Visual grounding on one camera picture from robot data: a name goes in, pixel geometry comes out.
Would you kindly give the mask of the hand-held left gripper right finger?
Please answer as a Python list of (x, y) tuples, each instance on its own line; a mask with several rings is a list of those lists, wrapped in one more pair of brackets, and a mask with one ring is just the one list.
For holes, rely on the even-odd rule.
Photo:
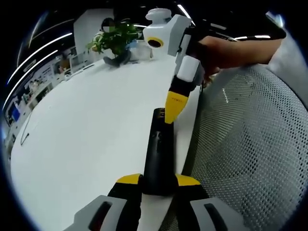
[(242, 231), (244, 219), (225, 202), (209, 197), (193, 177), (177, 174), (175, 212), (180, 231)]

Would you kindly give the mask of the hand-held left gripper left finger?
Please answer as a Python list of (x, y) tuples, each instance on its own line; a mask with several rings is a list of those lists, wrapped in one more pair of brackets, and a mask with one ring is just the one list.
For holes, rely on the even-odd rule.
[(141, 217), (142, 174), (119, 178), (108, 195), (100, 195), (75, 213), (73, 231), (136, 231)]

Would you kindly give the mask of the person's right hand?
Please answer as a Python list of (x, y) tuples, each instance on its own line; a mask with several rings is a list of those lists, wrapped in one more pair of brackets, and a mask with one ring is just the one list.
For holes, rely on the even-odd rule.
[(212, 36), (206, 36), (197, 43), (196, 57), (204, 69), (205, 79), (220, 71), (216, 58), (217, 44), (217, 38)]

